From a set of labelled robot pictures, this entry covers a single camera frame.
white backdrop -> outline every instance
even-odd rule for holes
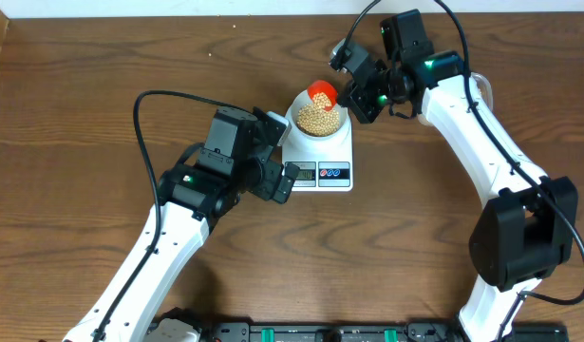
[[[13,18],[359,13],[370,0],[0,0]],[[584,0],[447,0],[456,12],[584,11]],[[373,12],[441,11],[432,0],[383,0]]]

green indicator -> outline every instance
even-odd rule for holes
[[[385,330],[385,342],[397,342],[397,331],[394,329]]]
[[[262,342],[274,342],[273,329],[262,329]]]
[[[378,97],[378,105],[379,106],[385,106],[387,101],[388,101],[388,98],[386,97],[386,95],[380,95]]]

red cup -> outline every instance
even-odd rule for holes
[[[338,96],[338,92],[336,91],[336,88],[333,87],[333,85],[330,85],[325,81],[317,80],[313,82],[312,85],[310,85],[307,89],[307,92],[309,93],[311,100],[316,94],[325,93],[331,102],[331,106],[327,106],[325,108],[327,111],[330,111],[336,105],[336,97]]]

kitchen scale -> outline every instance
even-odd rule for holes
[[[352,134],[349,112],[336,104],[338,130],[327,137],[313,137],[298,128],[300,108],[312,104],[305,90],[293,101],[285,118],[292,129],[283,143],[283,162],[300,168],[292,191],[337,191],[352,189]]]

wooden table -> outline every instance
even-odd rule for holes
[[[383,57],[370,16],[355,39]],[[554,178],[578,188],[584,237],[584,14],[464,14],[472,67],[496,114]],[[0,341],[61,340],[97,300],[152,204],[131,121],[146,89],[284,113],[327,65],[350,16],[14,20],[0,60]],[[460,50],[425,15],[437,50]],[[141,124],[159,175],[205,139],[215,108],[146,99]],[[452,317],[476,272],[467,240],[476,191],[434,129],[382,114],[353,122],[355,188],[245,195],[182,271],[161,308],[255,321],[390,322]],[[538,288],[574,296],[577,253]],[[529,299],[519,320],[562,321],[584,341],[584,303]]]

